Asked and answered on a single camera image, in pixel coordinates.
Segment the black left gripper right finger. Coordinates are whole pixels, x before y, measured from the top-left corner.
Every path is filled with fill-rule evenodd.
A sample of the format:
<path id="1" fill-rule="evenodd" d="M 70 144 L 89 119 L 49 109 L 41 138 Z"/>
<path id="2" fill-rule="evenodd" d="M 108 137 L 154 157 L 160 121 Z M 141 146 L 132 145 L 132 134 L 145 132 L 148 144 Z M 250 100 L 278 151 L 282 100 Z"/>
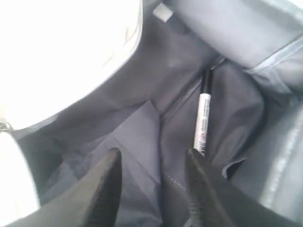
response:
<path id="1" fill-rule="evenodd" d="M 194 227 L 298 227 L 229 183 L 194 148 L 186 151 L 186 192 Z"/>

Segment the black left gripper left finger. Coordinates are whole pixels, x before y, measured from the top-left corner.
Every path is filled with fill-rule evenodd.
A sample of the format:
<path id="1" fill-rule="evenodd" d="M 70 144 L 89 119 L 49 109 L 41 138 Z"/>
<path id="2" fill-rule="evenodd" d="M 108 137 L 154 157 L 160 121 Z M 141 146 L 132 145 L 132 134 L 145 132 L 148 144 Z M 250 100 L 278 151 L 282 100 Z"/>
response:
<path id="1" fill-rule="evenodd" d="M 0 157 L 2 227 L 113 227 L 122 190 L 122 155 L 110 149 L 74 186 L 39 205 L 31 171 L 21 152 Z"/>

